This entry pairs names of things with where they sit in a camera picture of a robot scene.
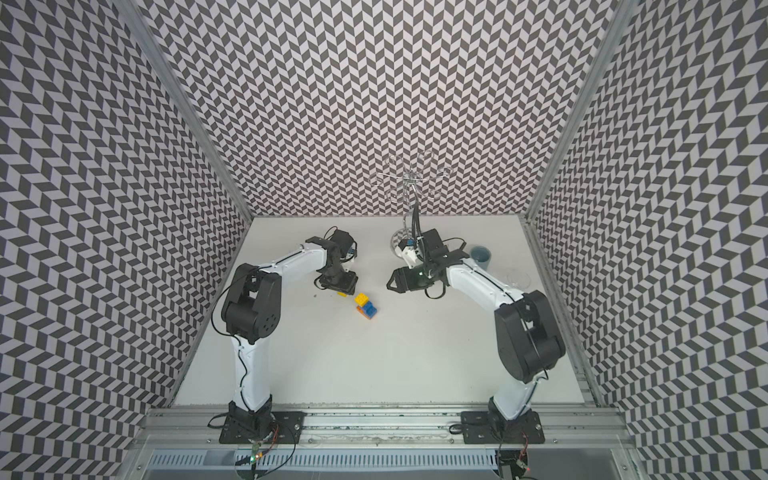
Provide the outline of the small yellow lego brick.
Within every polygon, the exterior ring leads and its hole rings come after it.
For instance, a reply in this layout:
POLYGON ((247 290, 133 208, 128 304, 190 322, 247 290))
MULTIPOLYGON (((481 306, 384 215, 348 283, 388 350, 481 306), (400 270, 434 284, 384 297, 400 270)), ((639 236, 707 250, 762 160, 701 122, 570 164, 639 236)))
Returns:
POLYGON ((363 294, 363 293, 359 293, 359 294, 358 294, 358 295, 357 295, 357 296, 354 298, 354 301, 355 301, 355 303, 356 303, 356 304, 357 304, 359 307, 364 307, 366 304, 368 304, 368 303, 370 302, 370 300, 369 300, 368 296, 367 296, 367 295, 365 295, 365 294, 363 294))

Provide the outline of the blue lego brick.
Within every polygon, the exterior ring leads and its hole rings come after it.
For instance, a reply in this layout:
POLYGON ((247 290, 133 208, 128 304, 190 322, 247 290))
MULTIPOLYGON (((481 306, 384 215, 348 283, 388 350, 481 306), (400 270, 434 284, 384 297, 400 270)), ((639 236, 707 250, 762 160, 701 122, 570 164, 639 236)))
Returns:
POLYGON ((365 313, 367 314, 365 316, 367 319, 372 319, 376 315, 376 313, 377 313, 377 309, 374 307, 374 305, 371 302, 369 302, 368 304, 366 304, 362 308, 364 309, 365 313))

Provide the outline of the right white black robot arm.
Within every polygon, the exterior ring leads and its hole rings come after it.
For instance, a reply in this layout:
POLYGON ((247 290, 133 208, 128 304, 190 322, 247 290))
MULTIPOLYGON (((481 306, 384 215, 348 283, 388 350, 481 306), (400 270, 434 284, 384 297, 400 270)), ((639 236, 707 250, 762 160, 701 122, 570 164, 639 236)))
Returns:
POLYGON ((393 271, 387 289, 397 293, 428 290, 440 281, 494 317, 499 359, 509 374, 489 401, 490 416, 513 422, 530 410, 539 383, 566 354, 552 306, 542 292, 526 293, 505 284, 461 249, 445 247, 420 254, 413 245, 396 248, 405 265, 393 271))

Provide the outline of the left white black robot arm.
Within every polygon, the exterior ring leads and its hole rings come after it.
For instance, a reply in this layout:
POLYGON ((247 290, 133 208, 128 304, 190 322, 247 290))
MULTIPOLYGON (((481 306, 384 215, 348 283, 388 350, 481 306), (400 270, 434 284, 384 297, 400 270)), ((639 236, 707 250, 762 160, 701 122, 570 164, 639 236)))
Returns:
POLYGON ((236 357, 236 412, 254 414, 271 401, 269 337, 281 319, 285 284, 314 274, 320 289, 352 295, 358 277, 346 263, 357 252, 356 240, 337 230, 329 238, 307 239, 280 259, 257 265, 242 263, 236 268, 221 308, 236 357))

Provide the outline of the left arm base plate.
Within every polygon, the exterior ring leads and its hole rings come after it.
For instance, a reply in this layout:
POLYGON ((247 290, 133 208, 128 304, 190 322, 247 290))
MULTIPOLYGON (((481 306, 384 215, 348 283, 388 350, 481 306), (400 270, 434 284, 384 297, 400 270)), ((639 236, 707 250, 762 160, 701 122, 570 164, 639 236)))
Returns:
POLYGON ((293 445, 300 440, 305 417, 302 411, 257 414, 236 410, 226 415, 219 443, 245 445, 265 441, 267 445, 293 445))

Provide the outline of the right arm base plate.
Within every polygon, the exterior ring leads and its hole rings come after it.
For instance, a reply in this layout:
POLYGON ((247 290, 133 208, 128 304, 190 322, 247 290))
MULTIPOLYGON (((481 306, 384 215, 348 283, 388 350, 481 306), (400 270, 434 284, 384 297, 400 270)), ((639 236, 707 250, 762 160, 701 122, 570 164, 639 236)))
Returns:
POLYGON ((490 411, 464 411, 460 415, 459 427, 464 443, 468 445, 545 443, 540 417, 532 410, 515 420, 506 420, 490 411))

